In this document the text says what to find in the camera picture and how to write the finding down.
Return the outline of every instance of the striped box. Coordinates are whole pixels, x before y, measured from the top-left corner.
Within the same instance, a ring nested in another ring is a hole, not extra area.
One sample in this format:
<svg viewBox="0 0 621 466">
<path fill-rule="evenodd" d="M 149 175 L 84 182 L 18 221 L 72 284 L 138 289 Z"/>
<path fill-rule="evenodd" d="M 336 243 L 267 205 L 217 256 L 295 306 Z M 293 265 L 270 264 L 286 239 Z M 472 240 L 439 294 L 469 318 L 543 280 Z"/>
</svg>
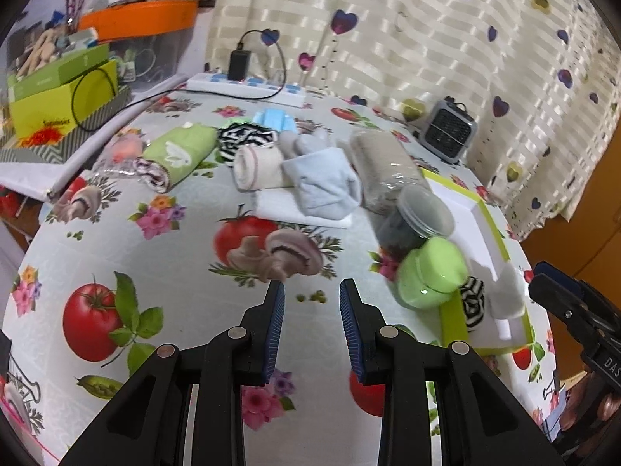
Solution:
<svg viewBox="0 0 621 466">
<path fill-rule="evenodd" d="M 128 87 L 121 87 L 119 93 L 106 105 L 93 112 L 82 123 L 82 126 L 89 130 L 94 130 L 101 126 L 121 108 L 125 107 L 130 96 L 131 90 Z M 50 163 L 52 165 L 62 165 L 89 136 L 93 134 L 92 132 L 75 128 L 55 145 L 36 145 L 34 147 L 5 149 L 4 146 L 15 135 L 14 132 L 7 132 L 0 138 L 0 162 Z"/>
</svg>

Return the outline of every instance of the transparent plastic lid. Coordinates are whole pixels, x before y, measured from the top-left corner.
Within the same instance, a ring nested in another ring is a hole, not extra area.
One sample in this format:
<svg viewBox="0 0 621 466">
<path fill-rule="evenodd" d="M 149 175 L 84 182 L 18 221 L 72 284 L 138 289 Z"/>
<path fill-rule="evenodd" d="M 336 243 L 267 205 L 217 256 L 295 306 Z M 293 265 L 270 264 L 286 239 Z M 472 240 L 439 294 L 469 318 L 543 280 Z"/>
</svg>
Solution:
<svg viewBox="0 0 621 466">
<path fill-rule="evenodd" d="M 404 187 L 397 200 L 403 219 L 425 238 L 448 238 L 455 229 L 451 210 L 434 193 L 418 184 Z"/>
</svg>

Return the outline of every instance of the portable heater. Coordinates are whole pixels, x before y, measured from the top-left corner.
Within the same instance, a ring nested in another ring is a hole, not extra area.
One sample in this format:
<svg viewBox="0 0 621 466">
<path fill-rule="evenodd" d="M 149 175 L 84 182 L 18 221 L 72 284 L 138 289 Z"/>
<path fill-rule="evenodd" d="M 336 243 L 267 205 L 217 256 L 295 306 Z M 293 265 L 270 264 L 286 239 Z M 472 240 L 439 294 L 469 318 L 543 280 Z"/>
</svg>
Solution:
<svg viewBox="0 0 621 466">
<path fill-rule="evenodd" d="M 423 147 L 441 160 L 455 165 L 476 133 L 476 122 L 468 115 L 466 105 L 455 103 L 454 98 L 447 96 L 436 103 L 419 130 L 418 141 Z"/>
</svg>

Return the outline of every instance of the striped curtain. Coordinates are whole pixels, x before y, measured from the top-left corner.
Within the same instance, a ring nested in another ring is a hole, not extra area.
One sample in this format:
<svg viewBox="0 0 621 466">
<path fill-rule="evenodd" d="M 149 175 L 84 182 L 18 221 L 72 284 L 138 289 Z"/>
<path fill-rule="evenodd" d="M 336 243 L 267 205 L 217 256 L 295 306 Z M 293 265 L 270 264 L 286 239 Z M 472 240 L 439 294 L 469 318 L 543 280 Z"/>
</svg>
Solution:
<svg viewBox="0 0 621 466">
<path fill-rule="evenodd" d="M 245 30 L 251 73 L 387 113 L 452 96 L 479 124 L 466 165 L 520 238 L 569 219 L 615 130 L 621 52 L 588 0 L 217 0 L 207 60 Z"/>
</svg>

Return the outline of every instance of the power adapter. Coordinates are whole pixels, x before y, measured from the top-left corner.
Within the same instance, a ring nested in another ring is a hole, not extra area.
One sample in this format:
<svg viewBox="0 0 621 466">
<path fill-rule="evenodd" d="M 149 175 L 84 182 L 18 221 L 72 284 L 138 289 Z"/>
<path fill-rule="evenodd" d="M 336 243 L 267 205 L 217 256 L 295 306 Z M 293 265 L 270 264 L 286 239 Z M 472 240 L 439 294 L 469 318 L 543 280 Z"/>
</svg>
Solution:
<svg viewBox="0 0 621 466">
<path fill-rule="evenodd" d="M 243 43 L 237 44 L 237 49 L 231 52 L 229 59 L 228 80 L 236 80 L 242 82 L 248 74 L 248 64 L 250 63 L 250 51 L 243 50 Z"/>
</svg>

